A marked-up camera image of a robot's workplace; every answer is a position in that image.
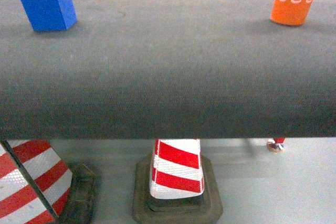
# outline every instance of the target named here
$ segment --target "shoe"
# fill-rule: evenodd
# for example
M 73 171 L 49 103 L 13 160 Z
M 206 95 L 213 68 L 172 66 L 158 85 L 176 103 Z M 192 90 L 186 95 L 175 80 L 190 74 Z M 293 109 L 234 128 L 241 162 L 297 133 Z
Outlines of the shoe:
M 267 143 L 267 148 L 271 152 L 282 152 L 284 145 L 283 144 L 276 144 L 274 140 L 269 140 Z

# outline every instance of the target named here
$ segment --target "traffic cone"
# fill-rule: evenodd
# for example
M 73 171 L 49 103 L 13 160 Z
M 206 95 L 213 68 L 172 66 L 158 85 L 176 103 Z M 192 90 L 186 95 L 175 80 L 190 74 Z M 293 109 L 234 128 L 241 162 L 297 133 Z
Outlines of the traffic cone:
M 156 140 L 150 192 L 156 199 L 196 197 L 204 191 L 199 140 Z
M 45 224 L 73 219 L 78 214 L 73 212 L 75 206 L 78 212 L 90 213 L 90 195 L 82 198 L 86 206 L 78 204 L 76 194 L 71 195 L 83 184 L 83 166 L 74 168 L 75 174 L 45 140 L 1 141 L 0 223 Z
M 156 140 L 136 168 L 133 219 L 142 224 L 210 224 L 223 213 L 199 139 Z
M 271 152 L 280 153 L 283 149 L 283 143 L 285 141 L 285 137 L 275 137 L 273 139 L 269 139 L 267 143 L 267 148 Z

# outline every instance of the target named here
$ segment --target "white stripe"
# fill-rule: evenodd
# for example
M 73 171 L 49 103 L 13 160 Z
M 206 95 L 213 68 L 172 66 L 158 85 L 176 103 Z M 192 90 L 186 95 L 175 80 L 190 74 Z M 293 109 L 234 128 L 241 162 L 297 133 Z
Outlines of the white stripe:
M 26 161 L 23 166 L 35 180 L 53 168 L 60 160 L 56 152 L 52 148 L 49 148 L 36 157 Z
M 22 145 L 24 143 L 29 142 L 30 140 L 10 140 L 8 141 L 9 145 L 11 146 L 11 148 L 15 148 L 19 145 Z
M 1 224 L 24 224 L 39 216 L 46 210 L 45 206 L 39 200 L 34 199 L 20 209 L 0 219 Z
M 166 186 L 158 185 L 154 181 L 151 181 L 150 192 L 155 199 L 183 199 L 199 196 L 203 193 L 194 193 L 192 191 L 172 189 Z
M 6 151 L 5 151 L 5 149 L 3 149 L 2 146 L 0 145 L 0 157 L 1 157 L 2 155 L 4 155 L 4 154 L 6 154 Z
M 200 181 L 203 178 L 203 170 L 179 165 L 155 155 L 154 168 L 160 172 L 171 174 L 177 177 Z
M 71 186 L 72 172 L 68 169 L 58 181 L 43 192 L 49 204 L 55 203 Z
M 200 141 L 195 139 L 173 139 L 173 140 L 161 140 L 163 143 L 170 145 L 179 150 L 190 152 L 196 155 L 200 154 L 201 146 Z
M 20 191 L 27 185 L 28 182 L 25 177 L 18 169 L 15 169 L 0 179 L 0 201 Z

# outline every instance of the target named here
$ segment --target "concrete floor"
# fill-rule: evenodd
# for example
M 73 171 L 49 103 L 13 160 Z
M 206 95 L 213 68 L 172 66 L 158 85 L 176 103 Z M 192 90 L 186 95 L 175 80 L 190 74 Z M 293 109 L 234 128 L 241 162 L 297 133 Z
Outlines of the concrete floor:
M 288 138 L 281 154 L 267 139 L 202 140 L 224 213 L 218 224 L 335 224 L 336 138 Z M 134 171 L 151 140 L 52 140 L 67 162 L 95 167 L 100 191 L 93 224 L 134 224 Z

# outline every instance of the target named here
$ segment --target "black rubber cone base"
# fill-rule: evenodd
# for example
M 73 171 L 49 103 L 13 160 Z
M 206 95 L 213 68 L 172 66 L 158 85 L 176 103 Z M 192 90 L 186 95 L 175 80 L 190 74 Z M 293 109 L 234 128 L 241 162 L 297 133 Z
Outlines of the black rubber cone base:
M 152 155 L 147 156 L 136 166 L 135 189 L 132 217 L 141 224 L 213 224 L 223 213 L 215 175 L 211 162 L 202 156 L 204 173 L 204 193 L 197 200 L 181 199 L 171 205 L 155 204 L 149 191 L 150 166 Z
M 95 174 L 84 164 L 69 164 L 73 173 L 70 194 L 62 214 L 53 224 L 88 224 L 95 199 Z

